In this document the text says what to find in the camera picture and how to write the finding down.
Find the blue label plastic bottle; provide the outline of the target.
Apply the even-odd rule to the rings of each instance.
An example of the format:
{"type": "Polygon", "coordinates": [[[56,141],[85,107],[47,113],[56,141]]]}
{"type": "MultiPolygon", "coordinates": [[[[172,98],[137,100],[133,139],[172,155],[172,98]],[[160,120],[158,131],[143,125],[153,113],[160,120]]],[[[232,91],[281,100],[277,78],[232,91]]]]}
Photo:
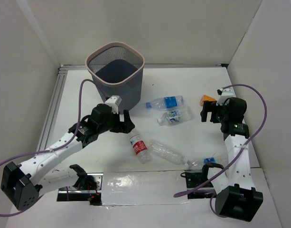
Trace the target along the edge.
{"type": "Polygon", "coordinates": [[[145,103],[145,106],[147,109],[158,109],[158,110],[167,110],[173,107],[178,107],[178,106],[183,106],[183,105],[184,105],[184,98],[181,95],[156,98],[152,101],[145,103]]]}

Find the red label plastic bottle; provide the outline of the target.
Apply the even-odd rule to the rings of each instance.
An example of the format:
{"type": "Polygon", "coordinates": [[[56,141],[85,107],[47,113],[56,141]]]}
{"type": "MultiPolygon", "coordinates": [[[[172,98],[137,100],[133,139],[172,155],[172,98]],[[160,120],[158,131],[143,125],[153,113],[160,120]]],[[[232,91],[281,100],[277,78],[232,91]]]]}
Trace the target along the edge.
{"type": "Polygon", "coordinates": [[[133,129],[130,132],[129,141],[135,155],[137,156],[141,164],[145,164],[151,161],[151,156],[148,151],[148,148],[144,140],[142,139],[140,133],[136,129],[133,129]]]}

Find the clear plastic bottle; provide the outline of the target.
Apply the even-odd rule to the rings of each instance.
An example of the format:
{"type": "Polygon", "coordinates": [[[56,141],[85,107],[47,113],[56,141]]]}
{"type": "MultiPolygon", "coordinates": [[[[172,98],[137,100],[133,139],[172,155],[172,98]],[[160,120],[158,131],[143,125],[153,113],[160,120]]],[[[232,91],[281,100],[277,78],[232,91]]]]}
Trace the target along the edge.
{"type": "Polygon", "coordinates": [[[150,140],[149,149],[153,155],[158,156],[175,165],[184,165],[185,168],[188,169],[188,159],[178,150],[156,140],[150,140]]]}

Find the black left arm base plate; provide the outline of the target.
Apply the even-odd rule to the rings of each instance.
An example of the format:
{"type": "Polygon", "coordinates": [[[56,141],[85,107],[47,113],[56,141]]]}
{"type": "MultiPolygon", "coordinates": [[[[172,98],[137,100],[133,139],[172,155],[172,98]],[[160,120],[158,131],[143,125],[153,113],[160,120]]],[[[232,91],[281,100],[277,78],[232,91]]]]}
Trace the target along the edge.
{"type": "Polygon", "coordinates": [[[88,181],[80,188],[63,187],[58,190],[57,202],[83,202],[92,206],[102,205],[103,173],[88,173],[88,181]]]}

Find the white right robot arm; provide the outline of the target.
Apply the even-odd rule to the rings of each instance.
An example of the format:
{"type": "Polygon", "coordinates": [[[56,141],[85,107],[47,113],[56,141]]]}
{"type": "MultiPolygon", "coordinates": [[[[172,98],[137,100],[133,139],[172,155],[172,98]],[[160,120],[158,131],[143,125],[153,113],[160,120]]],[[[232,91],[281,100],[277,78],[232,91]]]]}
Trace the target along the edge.
{"type": "Polygon", "coordinates": [[[243,123],[246,101],[231,97],[222,103],[205,101],[201,121],[220,123],[227,148],[229,168],[217,177],[223,166],[208,162],[204,165],[200,180],[212,186],[216,192],[215,212],[222,217],[250,222],[263,202],[263,194],[256,190],[251,176],[249,150],[246,141],[250,138],[249,128],[243,123]]]}

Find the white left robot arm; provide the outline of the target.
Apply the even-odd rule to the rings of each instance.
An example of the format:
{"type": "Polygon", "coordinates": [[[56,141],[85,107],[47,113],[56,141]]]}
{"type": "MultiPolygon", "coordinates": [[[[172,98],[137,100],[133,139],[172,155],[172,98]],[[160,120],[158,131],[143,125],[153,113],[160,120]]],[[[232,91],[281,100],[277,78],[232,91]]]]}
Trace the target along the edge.
{"type": "Polygon", "coordinates": [[[73,164],[59,170],[55,167],[96,141],[104,132],[130,133],[135,125],[128,110],[124,110],[123,115],[124,120],[121,121],[120,115],[114,114],[110,106],[97,105],[90,115],[74,124],[47,152],[38,153],[21,164],[8,163],[3,169],[1,190],[17,210],[23,211],[44,194],[62,187],[72,186],[77,190],[88,186],[95,188],[96,181],[81,166],[73,164]]]}

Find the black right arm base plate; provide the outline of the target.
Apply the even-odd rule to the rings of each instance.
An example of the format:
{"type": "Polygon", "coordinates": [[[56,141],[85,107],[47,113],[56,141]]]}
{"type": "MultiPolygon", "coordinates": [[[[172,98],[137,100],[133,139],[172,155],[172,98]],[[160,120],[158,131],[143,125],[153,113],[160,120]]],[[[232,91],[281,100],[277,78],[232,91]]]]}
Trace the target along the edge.
{"type": "MultiPolygon", "coordinates": [[[[192,189],[204,182],[201,172],[183,172],[180,174],[186,181],[187,189],[192,189]]],[[[197,192],[188,194],[188,199],[208,199],[214,195],[213,185],[207,184],[205,187],[200,188],[197,192]]]]}

